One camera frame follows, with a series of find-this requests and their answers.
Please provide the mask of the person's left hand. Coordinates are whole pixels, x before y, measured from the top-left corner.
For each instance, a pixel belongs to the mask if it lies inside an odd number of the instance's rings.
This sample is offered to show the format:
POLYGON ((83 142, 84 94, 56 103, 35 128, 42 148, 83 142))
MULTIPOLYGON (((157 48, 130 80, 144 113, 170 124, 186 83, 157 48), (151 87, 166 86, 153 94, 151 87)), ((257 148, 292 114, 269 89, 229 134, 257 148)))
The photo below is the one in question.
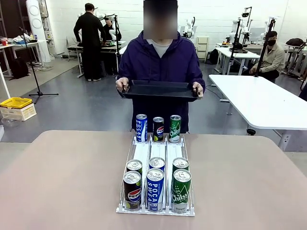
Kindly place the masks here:
POLYGON ((198 99, 203 98, 203 87, 201 86, 200 83, 194 82, 192 84, 192 89, 194 94, 198 97, 198 99))

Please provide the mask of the person's right hand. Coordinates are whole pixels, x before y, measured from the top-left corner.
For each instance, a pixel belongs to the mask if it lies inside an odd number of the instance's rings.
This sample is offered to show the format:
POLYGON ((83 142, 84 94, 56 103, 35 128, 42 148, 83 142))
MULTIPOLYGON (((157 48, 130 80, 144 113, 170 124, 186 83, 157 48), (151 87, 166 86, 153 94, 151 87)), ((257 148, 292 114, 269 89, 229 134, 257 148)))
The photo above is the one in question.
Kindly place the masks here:
POLYGON ((129 79, 126 77, 116 80, 116 89, 118 92, 127 92, 129 90, 129 79))

